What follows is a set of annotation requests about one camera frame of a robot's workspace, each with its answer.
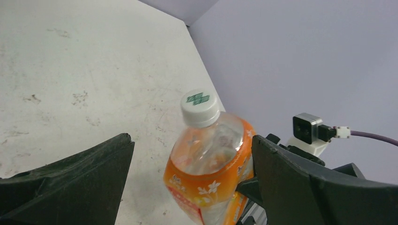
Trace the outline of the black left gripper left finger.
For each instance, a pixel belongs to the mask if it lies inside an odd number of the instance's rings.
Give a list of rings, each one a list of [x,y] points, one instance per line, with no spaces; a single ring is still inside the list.
[[[134,151],[127,133],[0,181],[3,225],[113,225]]]

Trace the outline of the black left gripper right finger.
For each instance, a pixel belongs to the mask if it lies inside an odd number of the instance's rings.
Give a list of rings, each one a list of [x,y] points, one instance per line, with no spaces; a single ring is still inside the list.
[[[271,225],[395,225],[397,185],[358,178],[291,153],[260,135],[252,154]]]

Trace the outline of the large orange label bottle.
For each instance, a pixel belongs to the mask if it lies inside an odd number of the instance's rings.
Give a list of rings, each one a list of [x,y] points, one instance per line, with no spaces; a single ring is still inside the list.
[[[164,184],[194,223],[234,225],[248,202],[237,186],[254,176],[255,130],[223,112],[211,90],[187,92],[180,107],[186,127],[170,153]]]

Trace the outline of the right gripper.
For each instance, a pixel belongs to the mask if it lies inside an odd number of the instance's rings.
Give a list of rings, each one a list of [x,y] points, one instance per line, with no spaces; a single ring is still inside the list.
[[[311,153],[305,152],[296,146],[292,146],[292,145],[285,146],[283,144],[279,144],[280,138],[274,134],[268,134],[266,136],[266,139],[293,154],[296,154],[302,158],[305,158],[305,159],[312,161],[316,164],[319,164],[321,166],[325,166],[324,161],[322,161],[317,156],[312,155]],[[347,174],[347,175],[357,177],[360,179],[365,178],[363,173],[360,171],[360,169],[354,163],[342,165],[340,167],[334,168],[333,170],[337,171],[339,173]],[[246,196],[248,199],[255,202],[256,204],[263,205],[263,199],[261,197],[260,185],[259,185],[259,181],[258,181],[257,177],[253,177],[248,180],[244,180],[244,181],[240,182],[237,185],[236,191],[239,192],[240,194]]]

